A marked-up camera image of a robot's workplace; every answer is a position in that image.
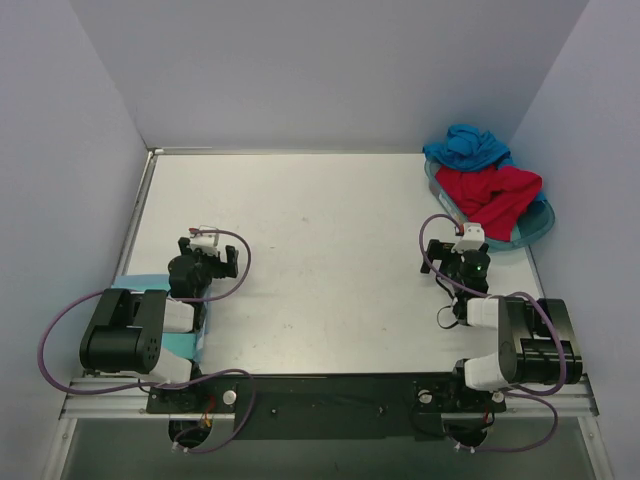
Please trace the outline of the red polo shirt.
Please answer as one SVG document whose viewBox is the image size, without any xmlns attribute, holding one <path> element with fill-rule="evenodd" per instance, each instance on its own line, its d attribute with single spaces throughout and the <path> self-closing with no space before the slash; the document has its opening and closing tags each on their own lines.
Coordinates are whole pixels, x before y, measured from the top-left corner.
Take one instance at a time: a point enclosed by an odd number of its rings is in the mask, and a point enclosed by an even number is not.
<svg viewBox="0 0 640 480">
<path fill-rule="evenodd" d="M 479 223 L 485 234 L 502 242 L 543 187 L 542 178 L 514 166 L 500 169 L 491 165 L 478 172 L 461 172 L 442 166 L 435 175 L 458 209 L 471 222 Z"/>
</svg>

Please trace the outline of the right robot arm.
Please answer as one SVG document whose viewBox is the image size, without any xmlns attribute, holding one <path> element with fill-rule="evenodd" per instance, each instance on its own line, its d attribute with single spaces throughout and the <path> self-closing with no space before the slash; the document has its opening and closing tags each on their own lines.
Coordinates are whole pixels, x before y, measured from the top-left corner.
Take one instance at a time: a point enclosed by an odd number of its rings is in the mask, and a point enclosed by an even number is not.
<svg viewBox="0 0 640 480">
<path fill-rule="evenodd" d="M 444 328 L 479 328 L 495 334 L 492 353 L 456 365 L 462 375 L 446 385 L 451 405 L 469 409 L 482 391 L 528 383 L 555 388 L 581 380 L 582 355 L 564 301 L 491 295 L 486 244 L 458 251 L 452 243 L 431 239 L 425 255 L 421 272 L 434 273 L 451 300 L 447 308 L 454 321 Z"/>
</svg>

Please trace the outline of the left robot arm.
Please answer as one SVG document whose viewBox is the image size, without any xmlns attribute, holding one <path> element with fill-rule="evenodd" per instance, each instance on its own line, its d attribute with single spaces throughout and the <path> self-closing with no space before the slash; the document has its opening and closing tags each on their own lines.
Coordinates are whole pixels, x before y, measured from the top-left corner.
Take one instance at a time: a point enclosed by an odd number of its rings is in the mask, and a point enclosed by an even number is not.
<svg viewBox="0 0 640 480">
<path fill-rule="evenodd" d="M 217 234 L 178 240 L 168 263 L 168 285 L 155 289 L 110 288 L 101 294 L 79 347 L 81 365 L 98 373 L 173 384 L 170 400 L 184 412 L 199 409 L 206 388 L 193 378 L 194 354 L 180 355 L 167 341 L 195 342 L 205 326 L 202 301 L 214 280 L 238 276 L 238 251 L 218 249 Z"/>
</svg>

